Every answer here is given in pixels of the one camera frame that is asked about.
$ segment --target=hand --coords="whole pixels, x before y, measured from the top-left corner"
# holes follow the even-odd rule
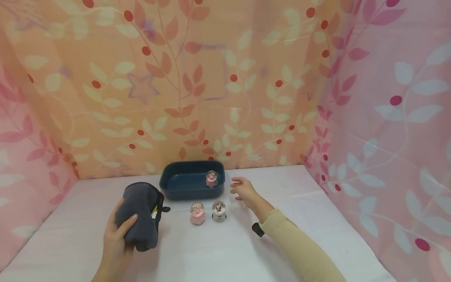
[[[238,194],[235,197],[238,201],[243,201],[245,206],[248,207],[257,216],[261,223],[264,223],[268,218],[268,215],[274,210],[274,207],[265,199],[263,199],[254,189],[252,183],[244,177],[233,177],[230,187],[230,193]]]
[[[135,224],[138,215],[135,214],[127,219],[118,229],[115,217],[123,201],[123,198],[119,200],[108,218],[103,235],[102,261],[92,282],[122,281],[122,277],[132,259],[134,246],[132,244],[126,244],[124,236],[133,224]]]
[[[238,197],[235,197],[235,200],[243,201],[247,208],[253,209],[255,202],[260,195],[255,191],[252,183],[244,177],[233,177],[232,181],[235,183],[230,185],[230,187],[232,187],[230,193],[238,194]]]

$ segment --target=fabric wall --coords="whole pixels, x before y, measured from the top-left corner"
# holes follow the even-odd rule
[[[27,96],[0,64],[0,271],[78,180]]]
[[[30,76],[34,106],[81,179],[179,160],[302,162],[316,114],[305,84],[322,60],[309,38],[325,38],[312,4],[210,4],[0,0],[20,62],[8,67]]]
[[[451,281],[451,2],[353,11],[336,14],[306,165],[397,281]]]
[[[450,9],[423,2],[0,0],[1,52],[58,184],[305,162],[399,281],[443,281]]]

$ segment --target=black object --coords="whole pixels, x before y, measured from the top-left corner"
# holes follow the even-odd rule
[[[147,182],[137,182],[125,188],[123,198],[124,202],[116,212],[116,226],[119,228],[132,215],[138,214],[138,220],[125,234],[125,242],[133,243],[138,252],[155,248],[161,213],[170,211],[169,207],[163,207],[164,195]]]
[[[257,234],[258,237],[260,238],[262,238],[263,235],[265,235],[265,231],[262,230],[260,224],[258,224],[257,222],[252,225],[252,231],[254,231],[255,234]]]
[[[218,185],[207,187],[206,175],[215,171]],[[218,161],[173,162],[165,167],[160,188],[170,200],[199,200],[216,198],[224,191],[226,174]]]

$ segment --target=beige sleeve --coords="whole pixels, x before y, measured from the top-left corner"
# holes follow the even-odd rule
[[[321,247],[279,209],[273,210],[260,227],[278,245],[303,282],[346,282]]]

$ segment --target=figurine inside snow globe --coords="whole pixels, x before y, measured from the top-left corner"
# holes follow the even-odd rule
[[[207,187],[213,188],[218,185],[218,174],[216,173],[216,171],[207,172],[206,178]]]
[[[205,221],[205,212],[203,210],[203,204],[195,202],[191,205],[191,223],[201,225]]]
[[[212,218],[214,221],[223,222],[224,220],[226,220],[227,215],[225,203],[221,201],[216,201],[213,203],[212,209],[213,209]]]

